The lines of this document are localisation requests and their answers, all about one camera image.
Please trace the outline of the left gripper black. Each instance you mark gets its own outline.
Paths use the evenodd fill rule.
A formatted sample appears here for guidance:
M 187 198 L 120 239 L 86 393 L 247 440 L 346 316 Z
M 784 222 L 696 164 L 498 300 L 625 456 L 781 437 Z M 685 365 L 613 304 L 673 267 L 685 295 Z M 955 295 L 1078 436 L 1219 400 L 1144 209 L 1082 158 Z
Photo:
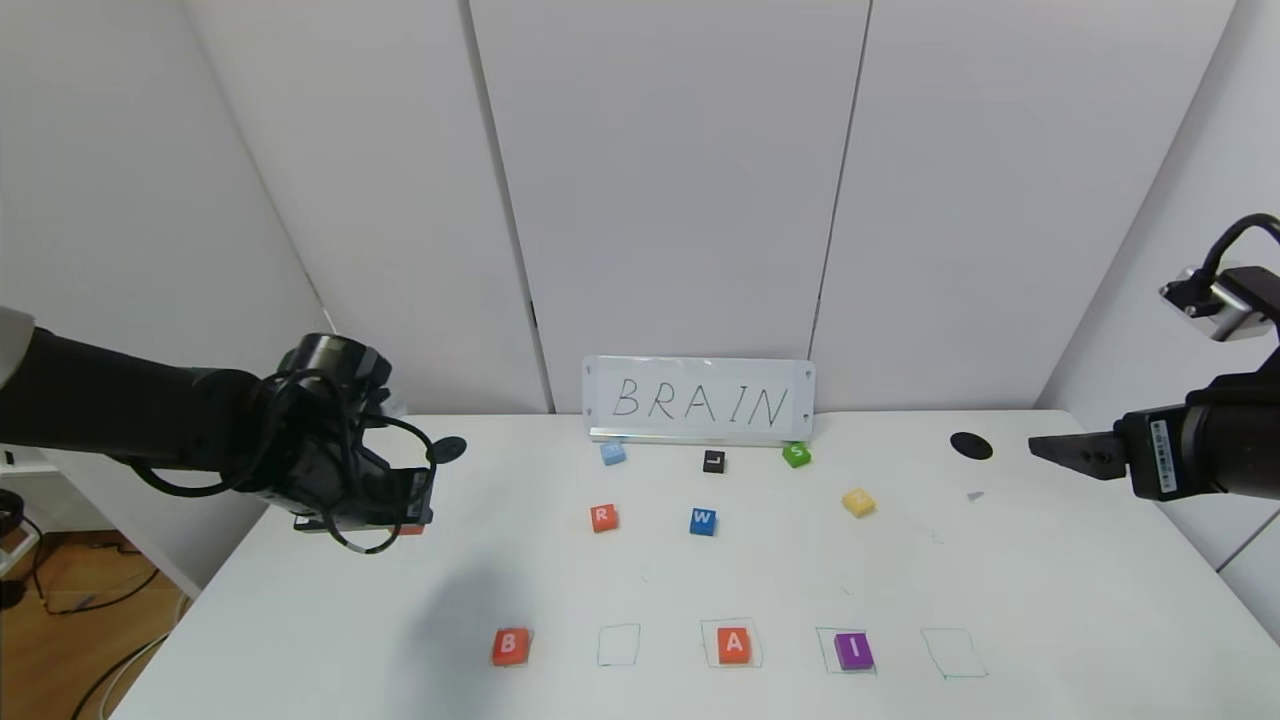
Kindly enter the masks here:
M 425 527 L 433 521 L 430 507 L 436 470 L 402 468 L 361 475 L 365 523 L 374 527 Z

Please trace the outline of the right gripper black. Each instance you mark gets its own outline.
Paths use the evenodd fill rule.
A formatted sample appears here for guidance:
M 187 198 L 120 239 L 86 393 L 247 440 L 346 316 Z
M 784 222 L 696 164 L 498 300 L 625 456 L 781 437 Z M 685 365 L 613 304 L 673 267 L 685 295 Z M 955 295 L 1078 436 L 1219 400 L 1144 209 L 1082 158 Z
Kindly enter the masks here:
M 1097 480 L 1132 479 L 1135 496 L 1279 497 L 1279 406 L 1270 389 L 1202 389 L 1176 406 L 1128 413 L 1114 432 L 1039 436 L 1029 452 Z

